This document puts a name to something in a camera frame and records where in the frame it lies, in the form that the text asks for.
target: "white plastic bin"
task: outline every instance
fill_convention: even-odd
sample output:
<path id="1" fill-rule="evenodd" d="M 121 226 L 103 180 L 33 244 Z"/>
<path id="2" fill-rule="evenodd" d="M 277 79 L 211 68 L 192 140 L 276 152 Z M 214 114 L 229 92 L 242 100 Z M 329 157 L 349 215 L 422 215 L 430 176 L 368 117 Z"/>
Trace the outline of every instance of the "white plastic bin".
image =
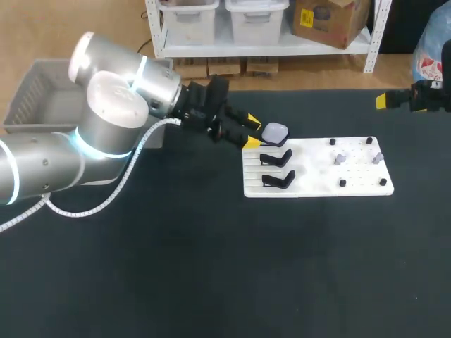
<path id="1" fill-rule="evenodd" d="M 277 45 L 283 11 L 290 0 L 225 0 L 232 15 L 233 40 L 240 46 Z"/>
<path id="2" fill-rule="evenodd" d="M 159 0 L 157 4 L 163 12 L 172 45 L 214 44 L 214 18 L 219 0 L 171 0 L 170 3 L 165 5 Z"/>

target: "black mat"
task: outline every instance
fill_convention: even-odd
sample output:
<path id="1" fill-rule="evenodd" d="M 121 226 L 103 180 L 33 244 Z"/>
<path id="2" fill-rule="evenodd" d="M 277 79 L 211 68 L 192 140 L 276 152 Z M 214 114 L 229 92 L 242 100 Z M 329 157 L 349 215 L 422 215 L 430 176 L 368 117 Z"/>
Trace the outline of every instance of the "black mat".
<path id="1" fill-rule="evenodd" d="M 393 196 L 246 199 L 240 151 L 172 129 L 105 211 L 43 209 L 0 234 L 0 337 L 449 337 L 451 115 L 376 112 L 378 94 L 231 101 L 293 137 L 376 136 Z"/>

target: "metal shelf frame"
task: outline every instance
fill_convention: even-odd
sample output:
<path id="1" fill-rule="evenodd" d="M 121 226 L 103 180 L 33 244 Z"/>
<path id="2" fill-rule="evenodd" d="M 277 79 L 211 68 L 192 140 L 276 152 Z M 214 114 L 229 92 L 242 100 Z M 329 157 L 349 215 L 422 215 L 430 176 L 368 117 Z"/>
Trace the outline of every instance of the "metal shelf frame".
<path id="1" fill-rule="evenodd" d="M 392 4 L 392 0 L 375 0 L 375 2 L 373 34 L 370 35 L 368 28 L 365 27 L 351 45 L 346 50 L 342 50 L 294 36 L 291 34 L 291 24 L 285 19 L 277 45 L 235 46 L 232 24 L 227 22 L 224 10 L 220 9 L 216 13 L 216 24 L 220 25 L 222 29 L 216 30 L 218 35 L 214 45 L 176 46 L 167 39 L 168 30 L 166 25 L 161 22 L 156 0 L 145 0 L 156 58 L 367 54 L 364 73 L 372 73 L 374 70 Z"/>

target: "floor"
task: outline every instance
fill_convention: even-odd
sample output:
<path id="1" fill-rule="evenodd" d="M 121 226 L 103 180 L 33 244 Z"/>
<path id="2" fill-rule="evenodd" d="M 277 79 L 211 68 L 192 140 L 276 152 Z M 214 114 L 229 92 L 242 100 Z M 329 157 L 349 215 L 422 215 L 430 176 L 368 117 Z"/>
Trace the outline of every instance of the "floor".
<path id="1" fill-rule="evenodd" d="M 0 119 L 8 102 L 37 58 L 70 58 L 83 32 L 106 35 L 137 49 L 149 39 L 140 18 L 144 0 L 7 0 L 0 1 Z M 152 46 L 143 49 L 153 55 Z M 304 56 L 280 60 L 272 79 L 231 80 L 234 90 L 391 88 L 412 83 L 410 55 L 382 55 L 374 74 L 363 74 L 364 56 Z"/>

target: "cable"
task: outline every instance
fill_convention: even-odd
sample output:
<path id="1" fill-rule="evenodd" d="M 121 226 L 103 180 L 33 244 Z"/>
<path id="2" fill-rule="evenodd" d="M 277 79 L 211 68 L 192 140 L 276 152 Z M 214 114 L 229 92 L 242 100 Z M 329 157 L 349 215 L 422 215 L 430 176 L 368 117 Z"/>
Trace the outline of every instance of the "cable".
<path id="1" fill-rule="evenodd" d="M 94 215 L 95 213 L 98 213 L 99 211 L 105 209 L 119 195 L 122 188 L 124 188 L 125 183 L 127 182 L 133 168 L 135 167 L 136 161 L 141 154 L 142 148 L 144 147 L 144 145 L 146 144 L 146 141 L 152 135 L 152 133 L 163 125 L 180 125 L 180 124 L 181 124 L 181 121 L 177 118 L 166 118 L 166 119 L 161 120 L 161 121 L 155 123 L 154 125 L 152 125 L 149 128 L 149 130 L 146 131 L 144 136 L 141 138 L 141 141 L 137 145 L 135 153 L 133 154 L 133 157 L 130 161 L 130 164 L 127 167 L 127 170 L 125 171 L 124 176 L 122 177 L 122 180 L 119 182 L 119 185 L 114 189 L 114 191 L 110 195 L 110 197 L 107 198 L 102 204 L 100 204 L 96 208 L 93 208 L 91 210 L 84 211 L 81 213 L 70 213 L 68 211 L 61 210 L 60 208 L 55 206 L 50 201 L 50 194 L 43 194 L 41 201 L 39 201 L 37 204 L 35 204 L 32 208 L 28 209 L 26 212 L 13 218 L 12 220 L 0 225 L 0 233 L 9 229 L 10 227 L 13 227 L 14 225 L 18 224 L 19 222 L 23 221 L 24 219 L 30 217 L 33 213 L 37 212 L 40 208 L 42 208 L 45 205 L 47 205 L 55 213 L 58 213 L 59 215 L 69 217 L 69 218 L 83 218 L 83 217 Z"/>
<path id="2" fill-rule="evenodd" d="M 141 13 L 141 19 L 146 20 L 148 17 L 149 17 L 149 16 L 147 15 L 147 11 L 144 11 L 144 12 Z M 146 47 L 146 45 L 148 45 L 148 44 L 150 43 L 150 41 L 152 41 L 151 38 L 148 39 L 145 43 L 143 43 L 143 44 L 141 45 L 141 47 L 138 49 L 138 52 L 137 52 L 137 53 L 141 52 L 141 49 L 143 49 L 144 47 Z"/>
<path id="3" fill-rule="evenodd" d="M 141 52 L 141 49 L 143 49 L 144 47 L 146 47 L 146 45 L 148 45 L 151 41 L 152 41 L 152 38 L 148 39 L 145 43 L 143 43 L 143 44 L 141 45 L 141 47 L 138 49 L 137 53 Z"/>
<path id="4" fill-rule="evenodd" d="M 9 229 L 10 227 L 13 227 L 17 223 L 23 221 L 24 219 L 30 217 L 33 213 L 38 211 L 40 208 L 45 206 L 45 203 L 49 200 L 50 194 L 44 194 L 42 195 L 41 201 L 37 202 L 34 206 L 32 206 L 30 209 L 28 209 L 26 212 L 20 214 L 19 216 L 13 218 L 9 222 L 6 222 L 2 225 L 0 225 L 0 233 Z"/>
<path id="5" fill-rule="evenodd" d="M 130 176 L 130 173 L 132 172 L 133 168 L 135 167 L 136 160 L 138 159 L 139 155 L 141 154 L 142 148 L 144 147 L 144 145 L 145 145 L 147 139 L 150 137 L 150 135 L 152 135 L 152 133 L 156 129 L 158 129 L 159 127 L 161 127 L 163 125 L 180 125 L 180 124 L 181 124 L 181 121 L 177 118 L 167 118 L 167 119 L 161 120 L 161 121 L 155 123 L 154 125 L 152 125 L 150 127 L 150 129 L 147 130 L 147 132 L 144 134 L 141 141 L 139 142 L 139 144 L 135 150 L 135 153 L 133 154 L 132 160 L 130 161 L 130 164 L 128 165 L 127 170 L 125 171 L 125 174 L 122 177 L 122 180 L 119 182 L 119 185 L 114 189 L 114 191 L 110 195 L 110 197 L 107 198 L 104 203 L 100 204 L 96 208 L 93 208 L 91 210 L 84 211 L 81 213 L 70 213 L 68 211 L 61 210 L 60 208 L 55 206 L 49 199 L 45 203 L 54 212 L 58 213 L 59 215 L 69 217 L 69 218 L 83 218 L 83 217 L 91 216 L 91 215 L 94 215 L 95 213 L 98 213 L 99 211 L 106 208 L 119 195 L 122 188 L 124 188 L 125 183 L 127 182 L 128 177 Z"/>

